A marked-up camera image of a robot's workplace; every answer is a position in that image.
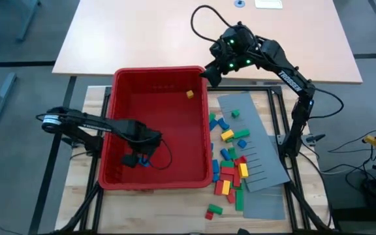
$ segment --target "wooden tabletop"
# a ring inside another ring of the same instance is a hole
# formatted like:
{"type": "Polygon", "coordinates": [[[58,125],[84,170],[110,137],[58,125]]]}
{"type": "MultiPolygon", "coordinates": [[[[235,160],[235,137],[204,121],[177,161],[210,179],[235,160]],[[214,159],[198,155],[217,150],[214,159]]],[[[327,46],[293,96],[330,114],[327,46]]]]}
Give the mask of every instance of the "wooden tabletop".
{"type": "MultiPolygon", "coordinates": [[[[211,42],[191,30],[197,6],[208,4],[230,24],[242,21],[254,34],[277,40],[288,60],[314,82],[360,84],[362,79],[332,0],[283,1],[283,9],[258,9],[253,0],[81,0],[53,73],[111,76],[134,67],[206,66],[211,42]]],[[[209,9],[194,20],[202,35],[217,39],[226,25],[209,9]]],[[[279,81],[255,67],[229,78],[279,81]]]]}
{"type": "MultiPolygon", "coordinates": [[[[100,115],[104,90],[104,86],[88,88],[84,102],[84,112],[100,115]]],[[[217,98],[227,93],[212,92],[208,95],[210,111],[216,113],[218,118],[222,115],[217,98]]],[[[291,113],[296,95],[289,88],[283,89],[283,94],[287,113],[291,113]]],[[[267,94],[255,91],[251,92],[251,96],[266,128],[266,132],[269,135],[274,135],[267,94]]],[[[279,114],[279,106],[276,100],[275,103],[278,110],[277,113],[279,114]]],[[[279,115],[277,118],[281,123],[281,116],[279,115]]],[[[219,140],[220,134],[221,131],[218,128],[215,128],[211,132],[211,141],[215,144],[215,159],[221,159],[219,149],[231,146],[231,143],[226,144],[219,140]]],[[[83,148],[76,149],[73,154],[83,151],[85,151],[83,148]]],[[[318,166],[316,157],[308,149],[302,148],[301,152],[306,154],[318,166]]],[[[316,214],[327,223],[329,213],[322,181],[316,170],[306,159],[299,157],[297,160],[305,198],[316,214]]],[[[90,165],[91,158],[85,155],[75,157],[70,161],[59,215],[57,216],[56,229],[66,225],[83,202],[90,165]]],[[[228,204],[225,196],[216,196],[213,190],[214,183],[201,189],[105,191],[101,208],[99,232],[235,233],[240,227],[247,229],[249,232],[291,232],[285,197],[285,220],[245,219],[242,216],[242,212],[235,211],[233,204],[228,204]],[[222,206],[224,214],[222,216],[215,216],[212,221],[206,220],[204,214],[209,203],[222,206]]],[[[88,221],[92,221],[94,204],[92,203],[91,205],[88,221]]],[[[299,207],[296,204],[295,211],[299,225],[301,225],[301,215],[299,215],[299,207]]]]}

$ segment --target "blue block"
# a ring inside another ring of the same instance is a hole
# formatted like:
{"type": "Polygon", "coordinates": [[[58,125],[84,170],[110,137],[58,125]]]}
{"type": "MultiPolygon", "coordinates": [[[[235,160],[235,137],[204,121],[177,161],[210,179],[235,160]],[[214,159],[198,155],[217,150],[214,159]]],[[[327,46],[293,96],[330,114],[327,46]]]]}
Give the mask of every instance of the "blue block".
{"type": "Polygon", "coordinates": [[[217,124],[219,124],[219,123],[215,119],[213,119],[210,122],[210,131],[212,131],[217,124]]]}
{"type": "Polygon", "coordinates": [[[230,157],[230,154],[228,154],[227,149],[220,150],[221,155],[225,158],[226,161],[230,161],[232,158],[230,157]]]}
{"type": "Polygon", "coordinates": [[[241,147],[241,148],[245,148],[246,145],[247,145],[247,143],[246,143],[245,140],[239,140],[238,145],[239,145],[239,147],[241,147]]]}
{"type": "Polygon", "coordinates": [[[213,176],[213,182],[217,182],[217,181],[219,181],[219,175],[218,173],[215,173],[213,176]]]}
{"type": "Polygon", "coordinates": [[[147,162],[146,164],[143,164],[142,163],[142,157],[138,159],[138,163],[144,167],[148,167],[149,166],[149,162],[147,162]]]}
{"type": "Polygon", "coordinates": [[[216,174],[219,172],[220,172],[219,161],[217,161],[217,159],[214,159],[213,160],[213,173],[216,174]]]}
{"type": "Polygon", "coordinates": [[[224,118],[220,118],[218,123],[223,130],[227,130],[230,128],[230,125],[225,122],[224,118]]]}

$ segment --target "floor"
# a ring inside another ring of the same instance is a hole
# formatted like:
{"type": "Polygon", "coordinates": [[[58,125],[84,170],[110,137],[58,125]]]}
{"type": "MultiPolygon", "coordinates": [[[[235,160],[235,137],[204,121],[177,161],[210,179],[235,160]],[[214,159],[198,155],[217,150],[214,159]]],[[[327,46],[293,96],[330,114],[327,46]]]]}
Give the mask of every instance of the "floor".
{"type": "MultiPolygon", "coordinates": [[[[65,38],[78,0],[42,0],[26,41],[14,39],[27,12],[18,0],[0,0],[0,62],[53,61],[65,38]]],[[[368,0],[334,1],[354,54],[376,54],[376,14],[368,0]]],[[[314,119],[309,126],[315,134],[326,134],[316,147],[321,169],[339,163],[360,164],[368,152],[332,154],[327,150],[376,129],[376,59],[357,59],[364,79],[360,86],[318,84],[345,102],[345,109],[327,119],[314,119]]],[[[35,115],[62,103],[68,77],[51,74],[51,67],[0,68],[0,85],[9,72],[16,72],[10,99],[0,119],[0,226],[26,234],[42,181],[53,136],[40,129],[35,115]]],[[[85,77],[77,80],[71,107],[81,109],[88,85],[110,85],[111,78],[85,77]]],[[[338,107],[335,100],[316,94],[314,114],[338,107]]],[[[346,150],[363,148],[356,142],[346,150]]],[[[71,149],[62,145],[39,232],[52,231],[59,208],[71,149]]],[[[329,190],[332,198],[341,198],[329,190]]],[[[341,223],[344,230],[376,234],[376,223],[341,223]]]]}

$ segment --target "wooden table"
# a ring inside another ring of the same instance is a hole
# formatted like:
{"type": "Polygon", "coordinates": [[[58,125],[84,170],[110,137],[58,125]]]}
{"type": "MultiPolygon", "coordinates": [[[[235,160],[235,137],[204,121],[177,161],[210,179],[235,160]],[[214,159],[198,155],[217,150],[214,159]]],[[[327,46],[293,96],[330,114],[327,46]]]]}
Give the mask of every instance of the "wooden table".
{"type": "MultiPolygon", "coordinates": [[[[104,90],[104,86],[88,88],[84,102],[84,112],[100,115],[104,90]]],[[[208,95],[210,112],[216,113],[217,118],[222,116],[217,98],[226,93],[228,92],[212,92],[208,95]]],[[[283,89],[283,95],[287,113],[290,114],[296,100],[296,95],[287,87],[283,89]]],[[[274,135],[267,94],[261,91],[254,91],[251,92],[251,96],[266,128],[266,132],[268,135],[274,135]]],[[[280,114],[277,101],[275,101],[275,107],[278,110],[277,113],[280,114]]],[[[282,123],[281,116],[279,115],[277,118],[282,123]]],[[[219,128],[215,128],[211,132],[211,141],[215,144],[215,159],[222,158],[219,149],[227,148],[231,145],[220,141],[220,134],[221,130],[219,128]]],[[[73,154],[83,151],[84,149],[76,149],[73,154]]],[[[318,165],[316,157],[308,149],[302,148],[301,152],[318,165]]],[[[85,155],[75,157],[71,160],[61,207],[57,217],[56,229],[63,227],[68,222],[84,200],[90,164],[91,158],[85,155]]],[[[298,158],[298,167],[306,200],[317,215],[327,223],[329,215],[327,199],[319,175],[303,157],[298,158]]],[[[285,220],[244,219],[242,212],[235,211],[234,205],[228,204],[225,196],[216,196],[213,194],[213,190],[214,183],[201,189],[105,191],[99,232],[234,233],[240,227],[247,229],[249,232],[291,232],[285,197],[285,220]],[[212,221],[206,220],[204,214],[209,203],[224,207],[224,215],[215,216],[212,221]]],[[[93,215],[94,204],[91,205],[89,221],[92,221],[91,216],[93,215]]],[[[299,215],[298,208],[295,203],[298,223],[301,225],[301,216],[299,215]]]]}
{"type": "MultiPolygon", "coordinates": [[[[252,32],[277,40],[287,58],[314,82],[360,84],[362,79],[332,0],[283,1],[282,10],[257,9],[253,0],[81,0],[53,73],[111,76],[129,67],[207,65],[211,42],[190,27],[199,5],[216,8],[230,24],[242,21],[252,32]]],[[[210,10],[201,9],[196,30],[218,38],[227,28],[210,10]]],[[[229,78],[279,81],[255,67],[229,78]]]]}

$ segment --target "red tray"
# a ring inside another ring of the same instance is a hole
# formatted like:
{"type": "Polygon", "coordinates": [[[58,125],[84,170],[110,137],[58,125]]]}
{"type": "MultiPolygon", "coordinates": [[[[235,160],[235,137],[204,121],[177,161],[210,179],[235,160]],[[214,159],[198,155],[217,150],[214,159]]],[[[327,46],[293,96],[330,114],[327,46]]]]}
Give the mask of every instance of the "red tray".
{"type": "MultiPolygon", "coordinates": [[[[212,155],[208,125],[206,80],[201,67],[120,69],[114,75],[108,117],[131,118],[161,131],[173,155],[165,170],[137,165],[129,168],[121,158],[127,143],[105,134],[99,183],[106,190],[199,188],[212,182],[212,155]],[[194,97],[188,99],[186,92],[194,97]]],[[[163,167],[170,160],[161,143],[151,162],[163,167]]]]}

